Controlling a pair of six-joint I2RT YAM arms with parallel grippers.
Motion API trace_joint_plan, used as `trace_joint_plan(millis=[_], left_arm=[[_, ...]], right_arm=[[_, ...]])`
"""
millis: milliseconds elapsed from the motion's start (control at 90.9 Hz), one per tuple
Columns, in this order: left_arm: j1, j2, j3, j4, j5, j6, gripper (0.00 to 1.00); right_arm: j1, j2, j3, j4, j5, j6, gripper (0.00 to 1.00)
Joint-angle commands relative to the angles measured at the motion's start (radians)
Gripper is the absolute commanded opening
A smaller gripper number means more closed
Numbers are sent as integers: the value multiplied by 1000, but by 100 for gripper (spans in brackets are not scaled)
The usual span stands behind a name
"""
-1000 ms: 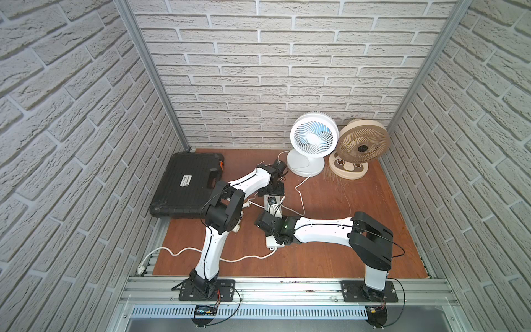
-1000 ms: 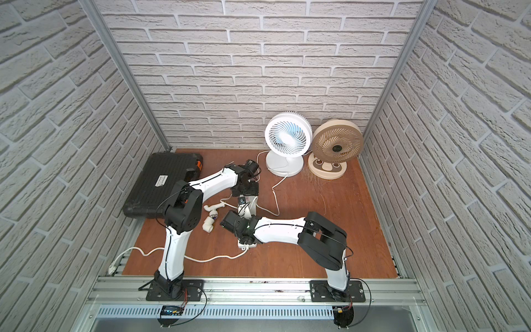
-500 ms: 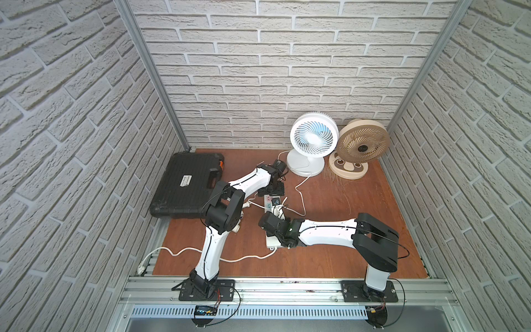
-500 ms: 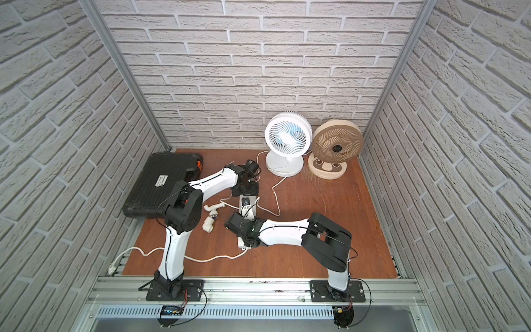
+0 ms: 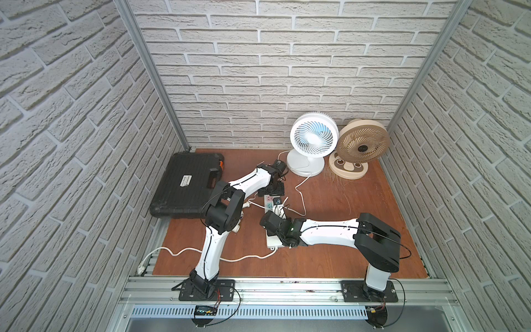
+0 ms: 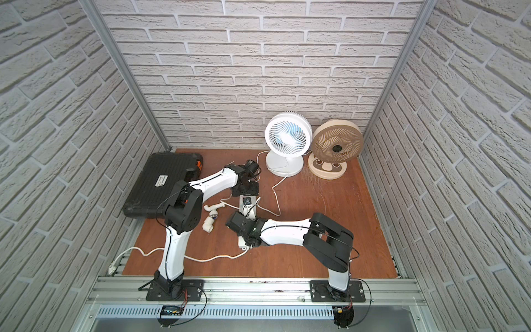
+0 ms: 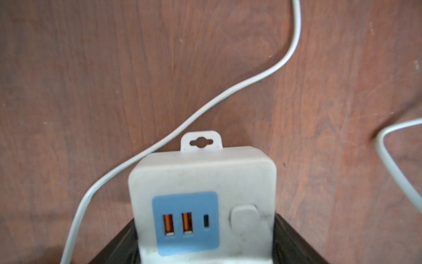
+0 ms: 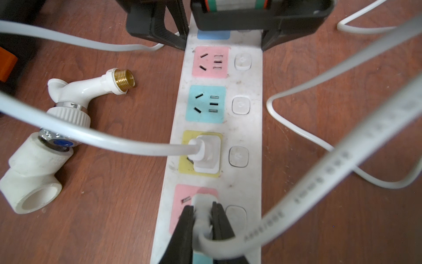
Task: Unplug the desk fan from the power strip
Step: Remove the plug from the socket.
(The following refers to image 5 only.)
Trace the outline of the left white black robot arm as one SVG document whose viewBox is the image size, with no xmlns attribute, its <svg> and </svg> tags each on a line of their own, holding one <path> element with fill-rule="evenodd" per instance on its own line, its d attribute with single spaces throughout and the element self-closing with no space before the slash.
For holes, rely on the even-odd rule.
<svg viewBox="0 0 531 332">
<path fill-rule="evenodd" d="M 230 232 L 241 220 L 244 201 L 262 189 L 275 190 L 286 175 L 287 165 L 281 160 L 260 164 L 251 173 L 235 181 L 220 181 L 202 209 L 205 242 L 196 268 L 189 274 L 194 288 L 209 298 L 216 290 L 221 253 Z"/>
</svg>

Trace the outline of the white power strip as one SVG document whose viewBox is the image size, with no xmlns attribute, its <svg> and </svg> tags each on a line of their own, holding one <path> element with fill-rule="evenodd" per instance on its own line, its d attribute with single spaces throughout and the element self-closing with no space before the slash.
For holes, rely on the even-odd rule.
<svg viewBox="0 0 531 332">
<path fill-rule="evenodd" d="M 284 219 L 286 218 L 286 214 L 283 208 L 284 208 L 284 205 L 282 203 L 282 198 L 280 196 L 270 196 L 270 195 L 264 196 L 265 212 L 272 211 L 278 217 L 281 217 Z M 278 239 L 278 237 L 276 235 L 273 235 L 272 232 L 270 231 L 266 231 L 266 244 L 271 250 L 274 250 L 275 248 L 283 247 L 283 244 Z"/>
</svg>

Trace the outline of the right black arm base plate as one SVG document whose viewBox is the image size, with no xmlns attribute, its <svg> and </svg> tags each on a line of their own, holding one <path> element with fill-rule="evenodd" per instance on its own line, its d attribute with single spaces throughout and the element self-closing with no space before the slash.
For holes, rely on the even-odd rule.
<svg viewBox="0 0 531 332">
<path fill-rule="evenodd" d="M 340 282 L 344 302 L 347 303 L 397 303 L 398 295 L 393 282 L 387 281 L 386 289 L 380 291 L 368 287 L 364 280 L 342 280 Z"/>
</svg>

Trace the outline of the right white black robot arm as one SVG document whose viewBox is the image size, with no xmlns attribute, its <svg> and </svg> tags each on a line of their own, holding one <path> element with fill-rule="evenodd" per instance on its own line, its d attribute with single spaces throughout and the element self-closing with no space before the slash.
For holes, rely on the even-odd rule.
<svg viewBox="0 0 531 332">
<path fill-rule="evenodd" d="M 366 290 L 384 292 L 391 274 L 400 269 L 401 234 L 370 213 L 347 221 L 315 221 L 267 212 L 260 226 L 289 248 L 326 244 L 359 250 L 369 263 Z"/>
</svg>

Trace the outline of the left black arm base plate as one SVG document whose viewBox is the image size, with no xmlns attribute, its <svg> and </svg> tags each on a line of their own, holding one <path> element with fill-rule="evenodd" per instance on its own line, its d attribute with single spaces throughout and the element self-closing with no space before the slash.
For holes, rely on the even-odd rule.
<svg viewBox="0 0 531 332">
<path fill-rule="evenodd" d="M 216 279 L 214 283 L 199 285 L 190 278 L 171 290 L 179 290 L 178 300 L 182 302 L 231 302 L 235 296 L 234 279 Z"/>
</svg>

